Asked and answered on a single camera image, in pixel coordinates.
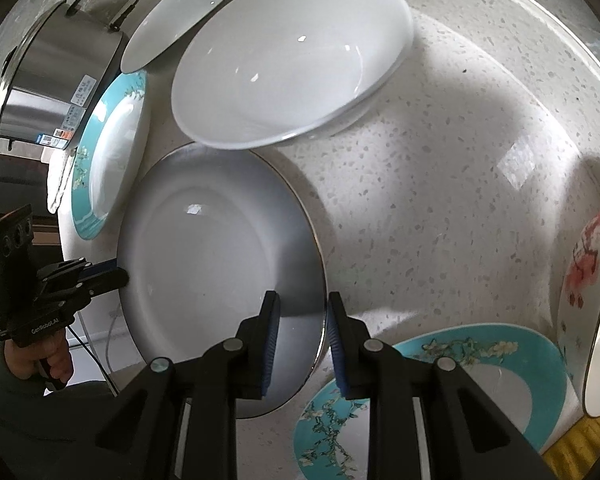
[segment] stainless steel pot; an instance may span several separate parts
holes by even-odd
[[[65,149],[79,139],[94,106],[120,72],[128,42],[77,9],[56,3],[4,62],[0,139]]]

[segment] gray plate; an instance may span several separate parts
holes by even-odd
[[[298,197],[254,153],[188,144],[158,162],[129,201],[118,264],[146,361],[199,357],[255,316],[267,289],[279,293],[271,385],[263,400],[238,401],[240,418],[281,406],[311,374],[324,339],[322,257]]]

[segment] teal plate rim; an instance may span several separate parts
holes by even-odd
[[[535,330],[506,323],[462,325],[417,336],[394,348],[425,362],[449,356],[461,364],[499,365],[519,375],[532,395],[531,418],[523,434],[535,450],[544,446],[562,413],[568,381],[564,362],[557,346]],[[540,352],[546,357],[534,359]],[[366,409],[367,401],[344,399],[334,380],[315,394],[294,431],[294,454],[305,478],[352,478],[346,461],[338,461],[336,454],[343,450],[337,437],[349,418]]]
[[[71,176],[71,210],[75,230],[83,240],[92,240],[104,227],[107,217],[100,218],[93,212],[89,198],[89,179],[94,150],[102,134],[104,125],[113,110],[129,95],[137,94],[144,98],[146,91],[146,71],[120,74],[104,91],[99,103],[104,105],[106,114],[98,117],[92,113],[84,127],[82,138],[76,149],[74,169]]]

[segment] metal screw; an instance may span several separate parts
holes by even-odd
[[[438,359],[438,368],[450,372],[456,368],[456,362],[451,357],[441,357]]]
[[[153,372],[156,372],[157,374],[160,374],[160,373],[165,372],[165,371],[168,370],[168,368],[169,368],[169,360],[165,359],[164,357],[157,357],[153,361],[151,361],[151,364],[149,365],[149,368],[151,368],[151,370]]]
[[[237,352],[242,348],[242,340],[237,337],[232,337],[223,342],[222,346],[227,352]]]
[[[383,346],[384,343],[379,339],[367,339],[364,344],[364,347],[370,352],[379,352]]]

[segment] yellow wooden surface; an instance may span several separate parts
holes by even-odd
[[[543,455],[558,480],[582,480],[600,456],[600,416],[584,416]]]

